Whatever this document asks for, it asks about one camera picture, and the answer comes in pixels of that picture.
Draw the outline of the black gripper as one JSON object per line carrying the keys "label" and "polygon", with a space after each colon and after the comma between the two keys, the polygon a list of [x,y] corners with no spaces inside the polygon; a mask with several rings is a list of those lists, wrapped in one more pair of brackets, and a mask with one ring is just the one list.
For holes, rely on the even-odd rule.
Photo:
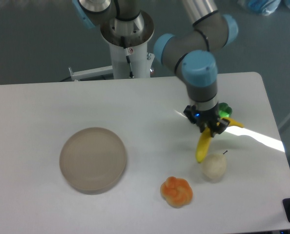
{"label": "black gripper", "polygon": [[184,115],[191,124],[195,124],[199,128],[200,133],[203,133],[206,125],[209,125],[211,137],[224,132],[230,124],[227,118],[219,119],[218,103],[214,107],[204,111],[199,110],[197,105],[188,105],[184,109]]}

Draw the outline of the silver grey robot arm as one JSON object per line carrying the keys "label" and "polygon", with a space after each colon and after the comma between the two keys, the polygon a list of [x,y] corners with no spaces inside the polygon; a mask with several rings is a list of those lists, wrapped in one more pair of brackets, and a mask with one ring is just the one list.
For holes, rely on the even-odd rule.
{"label": "silver grey robot arm", "polygon": [[100,27],[109,45],[115,79],[149,77],[157,59],[186,85],[190,105],[184,114],[201,132],[209,131],[213,137],[231,125],[219,116],[217,66],[212,52],[235,40],[238,25],[232,16],[221,15],[214,1],[183,1],[192,31],[183,37],[160,36],[153,53],[147,51],[147,44],[154,23],[138,0],[75,0],[73,4],[87,26]]}

